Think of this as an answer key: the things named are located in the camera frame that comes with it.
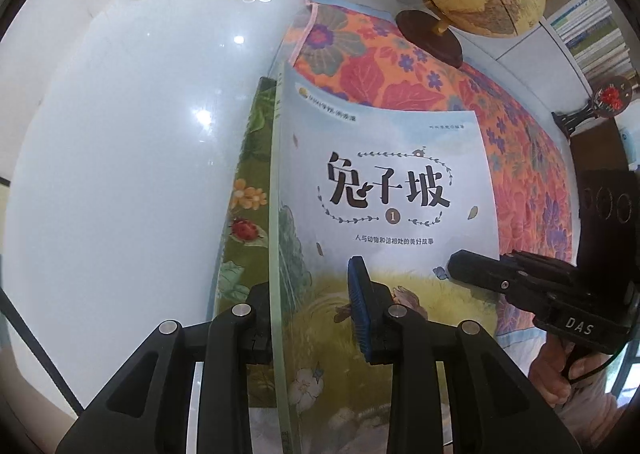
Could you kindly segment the right sleeve forearm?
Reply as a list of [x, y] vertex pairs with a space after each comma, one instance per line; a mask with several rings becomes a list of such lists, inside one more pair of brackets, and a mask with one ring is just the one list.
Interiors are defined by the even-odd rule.
[[584, 452], [599, 446], [620, 421], [627, 404], [619, 406], [616, 396], [606, 392], [603, 372], [583, 380], [573, 389], [555, 413]]

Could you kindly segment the right hand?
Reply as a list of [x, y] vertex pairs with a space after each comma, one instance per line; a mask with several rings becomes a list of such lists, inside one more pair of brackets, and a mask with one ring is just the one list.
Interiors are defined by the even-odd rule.
[[602, 396], [599, 378], [572, 385], [562, 374], [572, 346], [566, 346], [557, 336], [548, 334], [538, 356], [530, 364], [528, 379], [550, 408], [560, 408], [571, 400], [590, 402]]

